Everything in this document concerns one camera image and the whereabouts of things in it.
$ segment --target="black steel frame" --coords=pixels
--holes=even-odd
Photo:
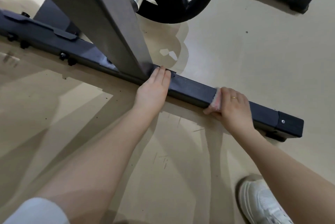
[[[0,35],[20,41],[76,63],[141,85],[156,67],[129,0],[53,0],[94,44],[66,32],[10,11],[0,10]],[[210,105],[216,89],[175,73],[168,95],[200,108]],[[255,128],[278,141],[301,137],[300,118],[250,102]]]

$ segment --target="white shoe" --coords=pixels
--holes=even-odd
[[[261,176],[247,176],[237,185],[238,203],[251,224],[291,224]]]

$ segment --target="beige floor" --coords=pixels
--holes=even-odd
[[[33,16],[43,1],[0,0],[0,8]],[[155,63],[304,119],[304,136],[277,146],[335,183],[334,15],[334,0],[314,0],[305,15],[271,0],[212,0],[181,24],[138,18]],[[0,222],[125,113],[137,89],[12,45],[0,38]],[[108,220],[243,223],[234,185],[257,172],[216,121],[169,98],[134,151]]]

